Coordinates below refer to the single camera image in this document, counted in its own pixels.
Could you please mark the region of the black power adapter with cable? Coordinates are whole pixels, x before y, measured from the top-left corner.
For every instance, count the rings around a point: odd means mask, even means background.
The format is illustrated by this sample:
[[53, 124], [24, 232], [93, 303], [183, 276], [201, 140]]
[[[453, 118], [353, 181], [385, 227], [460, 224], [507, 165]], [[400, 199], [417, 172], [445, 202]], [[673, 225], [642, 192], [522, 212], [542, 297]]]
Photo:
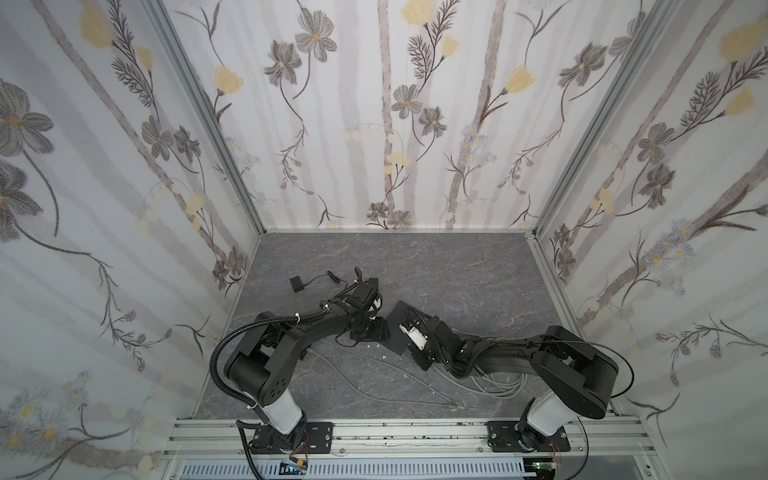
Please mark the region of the black power adapter with cable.
[[342, 277], [336, 275], [331, 270], [326, 270], [324, 273], [322, 273], [320, 275], [316, 275], [316, 276], [314, 276], [314, 277], [312, 277], [312, 278], [310, 278], [308, 280], [304, 280], [302, 277], [296, 275], [294, 277], [291, 277], [289, 282], [290, 282], [290, 285], [291, 285], [291, 288], [292, 288], [293, 292], [294, 293], [299, 293], [299, 292], [305, 290], [309, 285], [311, 285], [315, 281], [323, 279], [323, 278], [327, 278], [327, 279], [331, 280], [336, 285], [339, 285], [339, 284], [347, 285], [348, 284], [348, 282], [345, 279], [343, 279]]

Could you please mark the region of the aluminium corner frame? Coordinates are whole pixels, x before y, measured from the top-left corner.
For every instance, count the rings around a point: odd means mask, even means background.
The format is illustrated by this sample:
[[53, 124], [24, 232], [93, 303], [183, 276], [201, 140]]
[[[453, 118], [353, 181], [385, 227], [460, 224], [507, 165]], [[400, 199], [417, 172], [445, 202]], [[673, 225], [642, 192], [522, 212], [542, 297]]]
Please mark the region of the aluminium corner frame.
[[205, 94], [203, 85], [172, 24], [168, 10], [162, 1], [143, 0], [141, 4], [149, 16], [162, 47], [170, 58], [171, 66], [179, 78], [190, 106], [213, 145], [218, 165], [224, 170], [225, 176], [232, 185], [232, 189], [239, 200], [251, 230], [258, 238], [261, 238], [267, 232], [267, 229], [252, 202], [237, 164], [226, 145], [225, 136], [221, 131], [219, 121], [216, 119], [213, 104]]
[[576, 144], [572, 155], [554, 185], [554, 189], [540, 212], [536, 227], [531, 231], [534, 239], [540, 240], [553, 223], [557, 210], [564, 201], [571, 185], [579, 175], [596, 142], [602, 137], [612, 117], [628, 95], [633, 83], [640, 75], [643, 64], [653, 52], [654, 45], [663, 34], [667, 23], [679, 6], [679, 1], [656, 1], [648, 11], [645, 21], [638, 29], [635, 40], [628, 49], [624, 61], [618, 69], [595, 111], [584, 135]]

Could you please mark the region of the aluminium corner frame right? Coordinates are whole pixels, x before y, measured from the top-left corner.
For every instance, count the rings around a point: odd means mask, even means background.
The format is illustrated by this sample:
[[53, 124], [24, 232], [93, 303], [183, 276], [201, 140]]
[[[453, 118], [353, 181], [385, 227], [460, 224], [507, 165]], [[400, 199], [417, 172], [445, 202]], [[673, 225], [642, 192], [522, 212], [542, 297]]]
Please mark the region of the aluminium corner frame right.
[[628, 95], [633, 83], [640, 75], [643, 64], [653, 52], [654, 45], [663, 34], [667, 23], [679, 6], [679, 1], [656, 1], [648, 11], [645, 21], [638, 29], [635, 40], [628, 49], [624, 61], [618, 69], [595, 111], [584, 135], [576, 144], [572, 155], [554, 185], [554, 189], [540, 212], [536, 227], [531, 231], [534, 239], [540, 240], [553, 223], [557, 210], [564, 201], [571, 185], [579, 175], [596, 142], [602, 137], [612, 117]]

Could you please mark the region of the grey network switch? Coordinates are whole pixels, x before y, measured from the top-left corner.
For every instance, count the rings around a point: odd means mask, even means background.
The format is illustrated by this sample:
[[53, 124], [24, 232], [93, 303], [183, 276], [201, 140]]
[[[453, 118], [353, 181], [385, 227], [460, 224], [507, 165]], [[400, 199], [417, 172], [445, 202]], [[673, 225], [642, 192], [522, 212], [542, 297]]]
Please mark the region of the grey network switch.
[[415, 310], [406, 302], [399, 301], [385, 319], [388, 338], [380, 343], [396, 355], [404, 354], [412, 343], [408, 332], [416, 327], [416, 322]]

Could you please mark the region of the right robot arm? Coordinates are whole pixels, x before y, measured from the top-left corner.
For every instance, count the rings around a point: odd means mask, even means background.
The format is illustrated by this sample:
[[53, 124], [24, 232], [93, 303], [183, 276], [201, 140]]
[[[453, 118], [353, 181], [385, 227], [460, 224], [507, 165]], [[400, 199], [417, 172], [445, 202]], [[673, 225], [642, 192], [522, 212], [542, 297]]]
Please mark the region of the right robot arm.
[[438, 364], [457, 380], [511, 373], [545, 383], [550, 392], [530, 400], [509, 433], [489, 435], [514, 452], [554, 446], [564, 426], [581, 417], [603, 419], [619, 374], [613, 359], [559, 325], [526, 339], [462, 337], [445, 322], [408, 307], [399, 330], [424, 370]]

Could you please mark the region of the aluminium corner frame left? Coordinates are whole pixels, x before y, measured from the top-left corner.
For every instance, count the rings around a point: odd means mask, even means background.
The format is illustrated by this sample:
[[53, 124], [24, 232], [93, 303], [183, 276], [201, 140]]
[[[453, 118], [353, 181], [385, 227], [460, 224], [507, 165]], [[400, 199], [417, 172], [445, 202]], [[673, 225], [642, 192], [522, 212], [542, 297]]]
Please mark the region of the aluminium corner frame left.
[[252, 202], [237, 164], [226, 145], [225, 136], [221, 131], [219, 121], [216, 119], [213, 104], [205, 94], [203, 85], [172, 24], [168, 10], [162, 1], [143, 0], [141, 4], [149, 16], [162, 47], [170, 58], [171, 66], [179, 78], [190, 106], [213, 145], [218, 165], [224, 170], [225, 176], [232, 185], [232, 189], [239, 200], [251, 230], [258, 238], [261, 238], [267, 232], [267, 229]]

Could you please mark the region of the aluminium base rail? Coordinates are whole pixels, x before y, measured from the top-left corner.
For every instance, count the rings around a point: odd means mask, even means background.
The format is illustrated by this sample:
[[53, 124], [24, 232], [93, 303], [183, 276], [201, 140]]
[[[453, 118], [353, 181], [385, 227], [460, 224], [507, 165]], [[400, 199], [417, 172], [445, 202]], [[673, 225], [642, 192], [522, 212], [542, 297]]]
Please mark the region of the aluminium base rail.
[[[331, 419], [302, 442], [300, 457], [311, 459], [492, 457], [512, 447], [511, 418], [499, 427], [482, 418]], [[543, 443], [558, 460], [594, 456], [653, 456], [657, 453], [640, 420], [632, 416], [581, 419], [566, 424]], [[161, 458], [238, 459], [244, 449], [233, 420], [178, 420]]]

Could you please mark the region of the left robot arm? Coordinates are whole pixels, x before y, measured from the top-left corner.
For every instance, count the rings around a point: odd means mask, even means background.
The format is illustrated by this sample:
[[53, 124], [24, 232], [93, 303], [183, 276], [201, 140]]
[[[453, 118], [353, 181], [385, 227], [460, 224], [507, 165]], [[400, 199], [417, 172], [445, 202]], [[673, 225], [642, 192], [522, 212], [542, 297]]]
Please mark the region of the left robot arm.
[[306, 438], [307, 417], [289, 391], [296, 366], [319, 340], [347, 334], [353, 345], [389, 338], [376, 278], [356, 279], [314, 313], [264, 313], [227, 334], [214, 347], [209, 375], [216, 387], [257, 413], [272, 445], [296, 451]]

